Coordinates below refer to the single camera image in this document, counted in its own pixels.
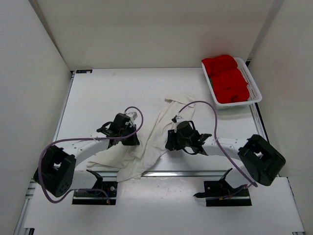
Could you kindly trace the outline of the white t shirt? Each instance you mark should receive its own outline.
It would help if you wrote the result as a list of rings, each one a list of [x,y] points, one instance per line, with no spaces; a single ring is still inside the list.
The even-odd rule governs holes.
[[[177,94],[164,99],[167,105],[154,118],[146,121],[138,131],[139,145],[124,146],[119,143],[89,158],[87,168],[100,165],[118,168],[117,181],[140,178],[167,152],[168,131],[173,129],[172,118],[195,99],[188,94]]]

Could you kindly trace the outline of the red t shirt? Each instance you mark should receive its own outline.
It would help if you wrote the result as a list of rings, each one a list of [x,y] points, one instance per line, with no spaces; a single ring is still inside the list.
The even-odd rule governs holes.
[[[249,99],[248,83],[232,56],[220,55],[202,59],[201,62],[208,77],[213,80],[213,93],[219,103],[244,102]]]

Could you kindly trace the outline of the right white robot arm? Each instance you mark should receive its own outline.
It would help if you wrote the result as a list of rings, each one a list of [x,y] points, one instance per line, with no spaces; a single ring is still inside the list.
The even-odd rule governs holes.
[[[214,181],[196,198],[220,200],[232,197],[250,186],[270,186],[286,159],[260,135],[248,139],[224,139],[216,135],[201,134],[194,122],[175,116],[168,131],[165,148],[169,151],[187,151],[189,155],[226,157],[232,164],[223,176]]]

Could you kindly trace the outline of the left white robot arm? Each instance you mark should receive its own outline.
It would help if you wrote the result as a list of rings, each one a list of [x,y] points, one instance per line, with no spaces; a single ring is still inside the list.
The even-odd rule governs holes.
[[[92,196],[103,192],[102,177],[92,170],[78,170],[77,166],[99,152],[121,143],[137,146],[139,127],[135,124],[137,112],[118,113],[113,121],[106,122],[87,138],[55,141],[40,155],[33,180],[46,196],[66,196],[73,190],[87,191]]]

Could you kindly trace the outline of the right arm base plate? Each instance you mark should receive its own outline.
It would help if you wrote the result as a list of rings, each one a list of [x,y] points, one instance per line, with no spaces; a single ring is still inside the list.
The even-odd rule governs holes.
[[[207,207],[252,206],[249,190],[244,186],[232,188],[227,182],[204,181]]]

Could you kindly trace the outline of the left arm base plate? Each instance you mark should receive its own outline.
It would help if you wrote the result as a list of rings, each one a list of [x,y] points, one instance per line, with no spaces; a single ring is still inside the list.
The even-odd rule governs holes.
[[[73,205],[114,206],[117,201],[117,181],[103,181],[99,190],[75,191]]]

